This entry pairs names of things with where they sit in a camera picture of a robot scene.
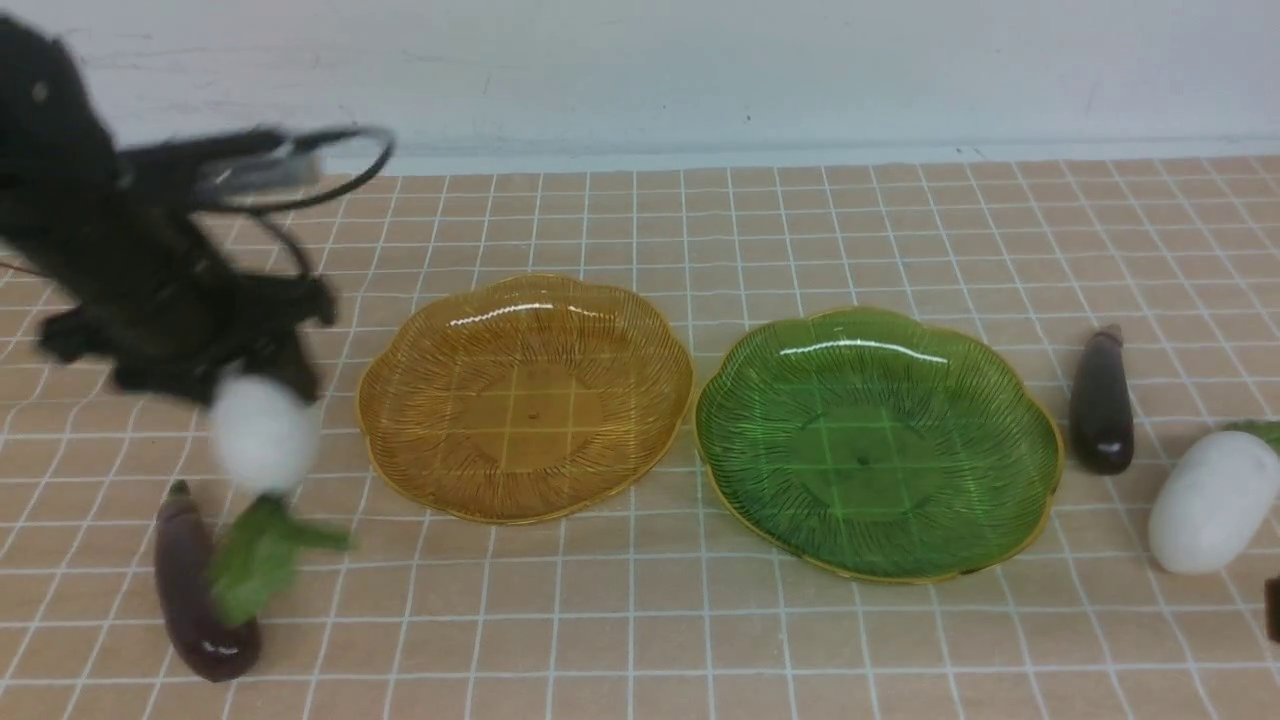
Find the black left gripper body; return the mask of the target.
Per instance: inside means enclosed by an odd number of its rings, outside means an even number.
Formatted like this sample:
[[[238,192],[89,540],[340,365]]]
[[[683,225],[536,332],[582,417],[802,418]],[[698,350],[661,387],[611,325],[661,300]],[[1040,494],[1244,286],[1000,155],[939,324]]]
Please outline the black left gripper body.
[[[73,306],[41,322],[40,350],[64,364],[236,360],[255,374],[257,341],[337,320],[335,295],[294,237],[256,222],[294,259],[293,274],[236,269],[186,215],[41,218],[38,269]]]

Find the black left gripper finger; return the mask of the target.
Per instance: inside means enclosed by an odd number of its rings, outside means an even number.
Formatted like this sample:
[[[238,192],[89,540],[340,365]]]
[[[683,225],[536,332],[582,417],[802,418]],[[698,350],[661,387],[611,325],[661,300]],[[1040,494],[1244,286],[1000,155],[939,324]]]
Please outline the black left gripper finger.
[[[236,360],[201,364],[116,360],[111,368],[111,382],[125,395],[156,395],[195,406],[211,406],[218,383],[234,369]]]
[[[255,374],[280,383],[303,405],[319,400],[319,374],[298,334],[274,334],[257,341]]]

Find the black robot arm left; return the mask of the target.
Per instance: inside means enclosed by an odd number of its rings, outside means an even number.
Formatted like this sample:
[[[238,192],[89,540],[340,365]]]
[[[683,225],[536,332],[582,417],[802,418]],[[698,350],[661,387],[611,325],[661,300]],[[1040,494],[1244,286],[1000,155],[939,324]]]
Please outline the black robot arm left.
[[[93,357],[128,393],[212,404],[223,373],[264,375],[310,406],[319,375],[300,325],[337,318],[307,266],[296,277],[241,272],[195,215],[183,177],[118,152],[69,47],[3,17],[3,240],[72,306],[42,320],[41,351]]]

